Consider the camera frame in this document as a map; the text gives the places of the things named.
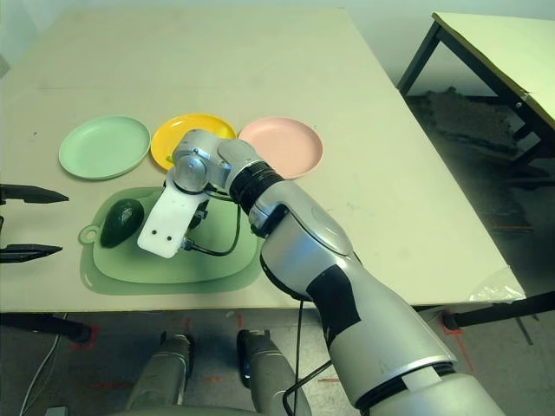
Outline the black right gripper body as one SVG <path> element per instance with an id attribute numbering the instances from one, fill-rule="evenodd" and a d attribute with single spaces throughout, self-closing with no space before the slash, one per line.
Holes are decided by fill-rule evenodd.
<path id="1" fill-rule="evenodd" d="M 207 207 L 209 204 L 209 200 L 205 200 L 203 203 L 198 205 L 196 211 L 193 214 L 193 218 L 188 225 L 188 230 L 192 231 L 197 228 L 200 223 L 206 218 L 207 216 Z"/>

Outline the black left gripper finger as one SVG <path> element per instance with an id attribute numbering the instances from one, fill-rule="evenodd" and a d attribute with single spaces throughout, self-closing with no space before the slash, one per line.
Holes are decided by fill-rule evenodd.
<path id="1" fill-rule="evenodd" d="M 44 244 L 8 244 L 1 249 L 0 263 L 25 263 L 47 257 L 62 250 L 62 247 Z"/>
<path id="2" fill-rule="evenodd" d="M 50 204 L 69 201 L 69 198 L 59 192 L 33 185 L 1 184 L 1 203 L 8 199 L 19 199 L 30 204 Z"/>

